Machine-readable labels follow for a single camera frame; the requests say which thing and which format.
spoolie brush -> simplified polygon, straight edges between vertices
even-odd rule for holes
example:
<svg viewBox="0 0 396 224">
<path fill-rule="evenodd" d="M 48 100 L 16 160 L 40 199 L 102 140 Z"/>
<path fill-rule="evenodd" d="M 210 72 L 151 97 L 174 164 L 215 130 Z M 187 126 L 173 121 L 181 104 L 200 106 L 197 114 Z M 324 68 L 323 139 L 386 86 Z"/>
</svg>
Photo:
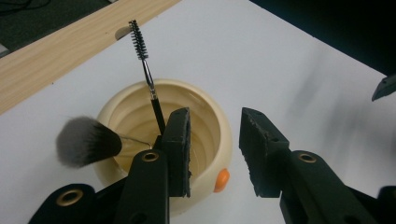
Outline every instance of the spoolie brush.
<svg viewBox="0 0 396 224">
<path fill-rule="evenodd" d="M 79 168 L 119 155 L 123 140 L 136 141 L 151 148 L 149 143 L 114 133 L 95 119 L 71 119 L 56 139 L 58 159 L 63 165 Z"/>
<path fill-rule="evenodd" d="M 149 57 L 143 39 L 142 33 L 140 32 L 139 26 L 136 21 L 130 21 L 129 27 L 131 29 L 132 41 L 134 42 L 134 48 L 136 49 L 137 58 L 142 61 L 143 69 L 145 71 L 146 81 L 148 83 L 149 92 L 151 95 L 151 104 L 154 109 L 155 118 L 160 128 L 161 134 L 165 131 L 165 121 L 163 120 L 163 112 L 161 111 L 160 101 L 158 100 L 157 93 L 154 88 L 154 81 L 152 80 L 151 73 L 149 72 L 149 66 L 146 59 Z"/>
</svg>

black cable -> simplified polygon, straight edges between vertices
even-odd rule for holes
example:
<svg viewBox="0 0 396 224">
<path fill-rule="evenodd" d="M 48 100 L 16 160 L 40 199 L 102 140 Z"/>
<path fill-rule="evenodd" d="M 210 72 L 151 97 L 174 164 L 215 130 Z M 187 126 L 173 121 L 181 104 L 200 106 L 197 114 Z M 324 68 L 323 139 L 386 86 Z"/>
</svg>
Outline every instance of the black cable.
<svg viewBox="0 0 396 224">
<path fill-rule="evenodd" d="M 14 14 L 14 13 L 17 13 L 17 12 L 23 11 L 23 10 L 32 10 L 32 9 L 38 9 L 41 7 L 45 7 L 46 5 L 48 5 L 51 2 L 51 0 L 48 0 L 46 3 L 38 5 L 36 7 L 29 7 L 32 4 L 32 2 L 33 2 L 33 0 L 27 0 L 24 3 L 11 3 L 11 2 L 0 1 L 0 5 L 18 6 L 18 7 L 7 9 L 7 10 L 0 10 L 0 16 L 7 16 L 7 15 Z"/>
</svg>

brush holder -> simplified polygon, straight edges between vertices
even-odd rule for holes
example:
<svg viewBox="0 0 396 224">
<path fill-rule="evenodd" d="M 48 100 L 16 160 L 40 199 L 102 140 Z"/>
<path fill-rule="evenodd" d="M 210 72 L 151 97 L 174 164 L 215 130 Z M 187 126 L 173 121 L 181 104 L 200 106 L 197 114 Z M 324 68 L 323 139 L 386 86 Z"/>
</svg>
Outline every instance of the brush holder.
<svg viewBox="0 0 396 224">
<path fill-rule="evenodd" d="M 191 197 L 170 198 L 170 215 L 174 216 L 200 202 L 211 192 L 224 189 L 229 177 L 227 167 L 232 155 L 232 134 L 223 111 L 205 92 L 170 79 L 156 79 L 155 88 L 165 122 L 172 111 L 181 107 L 190 108 Z M 98 120 L 116 133 L 151 144 L 160 134 L 146 82 L 136 83 L 117 93 L 103 107 Z M 127 176 L 133 156 L 145 149 L 148 146 L 138 143 L 123 146 L 119 156 L 97 162 L 94 165 L 95 172 L 102 183 L 108 186 Z"/>
</svg>

gray carpet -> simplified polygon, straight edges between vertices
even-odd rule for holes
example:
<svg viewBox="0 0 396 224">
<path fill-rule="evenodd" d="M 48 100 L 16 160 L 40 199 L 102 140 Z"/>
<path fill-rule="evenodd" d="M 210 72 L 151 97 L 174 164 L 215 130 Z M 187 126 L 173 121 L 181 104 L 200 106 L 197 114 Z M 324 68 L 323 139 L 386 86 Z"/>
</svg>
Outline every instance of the gray carpet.
<svg viewBox="0 0 396 224">
<path fill-rule="evenodd" d="M 109 4 L 107 0 L 0 0 L 0 44 L 12 52 Z"/>
</svg>

gray brush bristles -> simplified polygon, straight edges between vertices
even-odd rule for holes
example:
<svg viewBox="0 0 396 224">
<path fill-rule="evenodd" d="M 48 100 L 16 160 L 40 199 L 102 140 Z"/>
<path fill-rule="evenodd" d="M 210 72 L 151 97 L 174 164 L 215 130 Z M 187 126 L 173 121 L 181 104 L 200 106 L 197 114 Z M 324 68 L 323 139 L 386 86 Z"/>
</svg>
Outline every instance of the gray brush bristles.
<svg viewBox="0 0 396 224">
<path fill-rule="evenodd" d="M 69 120 L 56 139 L 59 161 L 79 168 L 120 153 L 120 137 L 95 119 Z"/>
<path fill-rule="evenodd" d="M 134 49 L 136 49 L 137 58 L 139 60 L 146 60 L 149 55 L 146 49 L 145 40 L 140 32 L 136 21 L 130 21 L 129 27 L 131 29 L 132 41 L 134 42 Z"/>
</svg>

